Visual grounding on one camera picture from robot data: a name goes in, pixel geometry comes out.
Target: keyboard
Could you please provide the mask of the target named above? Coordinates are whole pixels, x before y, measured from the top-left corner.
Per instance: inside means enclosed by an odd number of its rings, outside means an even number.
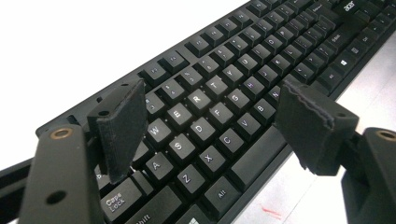
[[[130,176],[116,186],[96,176],[106,222],[230,223],[291,153],[272,125],[282,83],[303,82],[335,100],[393,33],[395,8],[391,1],[249,1],[37,134],[86,125],[84,112],[99,97],[141,77],[148,132]]]

